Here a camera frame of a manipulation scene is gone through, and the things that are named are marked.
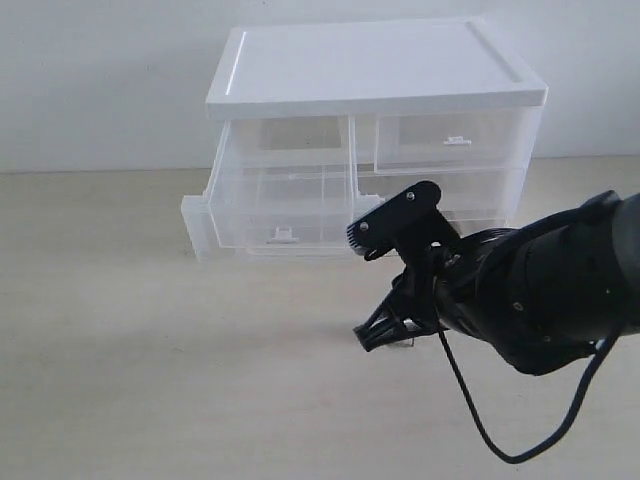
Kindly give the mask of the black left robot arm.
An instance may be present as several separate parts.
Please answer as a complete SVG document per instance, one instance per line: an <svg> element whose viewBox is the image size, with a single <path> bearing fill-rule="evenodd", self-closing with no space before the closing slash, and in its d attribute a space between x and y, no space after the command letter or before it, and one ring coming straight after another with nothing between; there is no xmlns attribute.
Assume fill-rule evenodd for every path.
<svg viewBox="0 0 640 480"><path fill-rule="evenodd" d="M356 330L383 345L452 330L490 344L517 371L545 375L593 355L615 326L639 330L639 199L599 194L519 229L459 235L419 183L354 221L347 239L368 261L404 262Z"/></svg>

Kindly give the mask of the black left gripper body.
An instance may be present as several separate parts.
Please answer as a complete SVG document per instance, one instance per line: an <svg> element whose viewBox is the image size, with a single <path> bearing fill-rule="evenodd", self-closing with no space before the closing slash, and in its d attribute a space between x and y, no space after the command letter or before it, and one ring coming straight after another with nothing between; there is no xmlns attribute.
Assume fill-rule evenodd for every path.
<svg viewBox="0 0 640 480"><path fill-rule="evenodd" d="M519 236L514 228L491 228L466 237L449 227L405 228L389 241L405 264L389 292L389 342L448 330L497 350L528 350L530 327L509 306L506 264L483 270L488 257Z"/></svg>

